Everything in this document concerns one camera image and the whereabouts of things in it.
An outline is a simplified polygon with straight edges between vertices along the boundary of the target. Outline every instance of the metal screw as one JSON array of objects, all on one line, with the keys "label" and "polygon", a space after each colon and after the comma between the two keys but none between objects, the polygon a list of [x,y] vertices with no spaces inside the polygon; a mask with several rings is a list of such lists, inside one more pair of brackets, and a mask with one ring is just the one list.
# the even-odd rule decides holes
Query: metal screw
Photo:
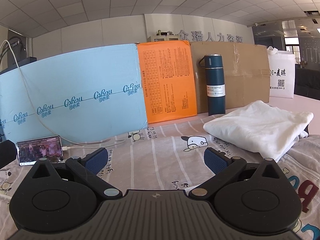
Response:
[{"label": "metal screw", "polygon": [[103,193],[106,196],[113,197],[113,196],[117,196],[120,193],[120,191],[116,188],[108,188]]},{"label": "metal screw", "polygon": [[195,188],[191,191],[195,196],[205,196],[207,195],[208,191],[204,188]]}]

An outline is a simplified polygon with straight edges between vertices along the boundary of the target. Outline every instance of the white wall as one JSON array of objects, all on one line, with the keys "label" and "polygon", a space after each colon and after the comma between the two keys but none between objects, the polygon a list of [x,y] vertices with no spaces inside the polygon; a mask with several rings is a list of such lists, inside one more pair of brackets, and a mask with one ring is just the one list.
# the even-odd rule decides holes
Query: white wall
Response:
[{"label": "white wall", "polygon": [[[7,40],[7,39],[8,39],[8,28],[5,28],[0,25],[0,45],[4,40]],[[7,66],[8,66],[7,54],[5,54],[1,61],[0,71],[7,68]]]},{"label": "white wall", "polygon": [[147,37],[155,35],[159,29],[175,34],[184,30],[190,41],[191,31],[202,31],[204,41],[210,32],[216,41],[219,40],[217,35],[222,33],[225,41],[227,34],[231,34],[254,44],[252,28],[245,25],[191,15],[145,14],[85,22],[46,33],[32,39],[32,55],[40,60],[80,49],[146,42]]}]

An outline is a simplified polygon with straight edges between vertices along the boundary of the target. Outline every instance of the bed sheet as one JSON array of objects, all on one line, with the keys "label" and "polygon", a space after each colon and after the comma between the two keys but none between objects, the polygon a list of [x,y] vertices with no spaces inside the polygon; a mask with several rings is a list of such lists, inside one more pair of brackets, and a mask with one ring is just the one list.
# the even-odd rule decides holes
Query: bed sheet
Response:
[{"label": "bed sheet", "polygon": [[[108,147],[109,160],[98,176],[119,188],[189,191],[214,174],[204,164],[206,147],[213,147],[226,156],[240,156],[249,163],[259,163],[262,157],[215,138],[203,130],[203,124],[213,116],[185,123],[169,124],[139,131],[131,131],[96,145],[106,147],[114,140],[125,142]],[[84,157],[94,149],[71,149],[71,156]],[[278,162],[301,197],[303,212],[295,232],[305,240],[320,236],[320,136],[309,136],[296,143]],[[30,166],[20,167],[17,161],[0,171],[0,240],[5,240],[17,229],[9,213],[13,195]]]}]

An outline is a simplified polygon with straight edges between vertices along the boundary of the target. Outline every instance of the black microphone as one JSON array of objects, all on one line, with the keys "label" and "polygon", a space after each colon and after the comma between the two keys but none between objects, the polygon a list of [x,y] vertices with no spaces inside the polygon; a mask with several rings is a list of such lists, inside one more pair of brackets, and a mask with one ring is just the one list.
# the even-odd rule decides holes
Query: black microphone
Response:
[{"label": "black microphone", "polygon": [[0,143],[0,169],[7,166],[17,158],[16,145],[9,140]]}]

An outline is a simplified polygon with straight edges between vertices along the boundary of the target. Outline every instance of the bag handle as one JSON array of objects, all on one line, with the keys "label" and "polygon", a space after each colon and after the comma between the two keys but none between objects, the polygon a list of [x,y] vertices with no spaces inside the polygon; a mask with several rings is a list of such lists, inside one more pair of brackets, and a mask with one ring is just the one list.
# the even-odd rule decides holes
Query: bag handle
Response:
[{"label": "bag handle", "polygon": [[276,48],[273,48],[272,46],[270,46],[269,48],[267,48],[267,52],[268,52],[268,55],[274,55],[278,52],[278,49]]}]

